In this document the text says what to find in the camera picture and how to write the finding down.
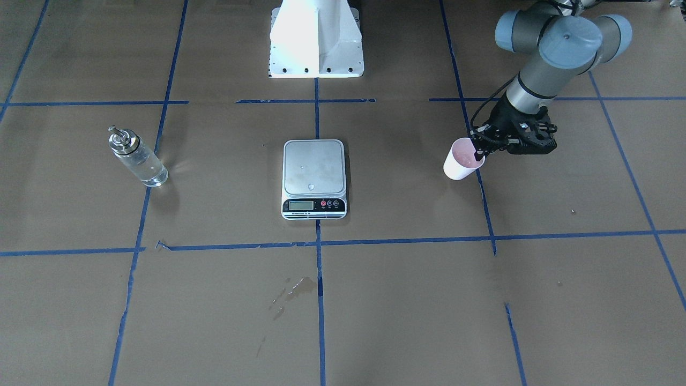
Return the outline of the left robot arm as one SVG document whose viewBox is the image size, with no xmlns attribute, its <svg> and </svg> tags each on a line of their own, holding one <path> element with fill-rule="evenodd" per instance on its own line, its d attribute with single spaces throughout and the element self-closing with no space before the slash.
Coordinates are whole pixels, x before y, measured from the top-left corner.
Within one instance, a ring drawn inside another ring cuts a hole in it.
<svg viewBox="0 0 686 386">
<path fill-rule="evenodd" d="M 596 1 L 539 1 L 500 17 L 496 44 L 529 56 L 527 63 L 493 93 L 495 107 L 482 125 L 470 123 L 468 136 L 477 161 L 497 151 L 514 155 L 549 154 L 558 127 L 549 106 L 576 76 L 608 63 L 631 44 L 632 26 L 619 14 L 595 19 L 581 15 Z"/>
</svg>

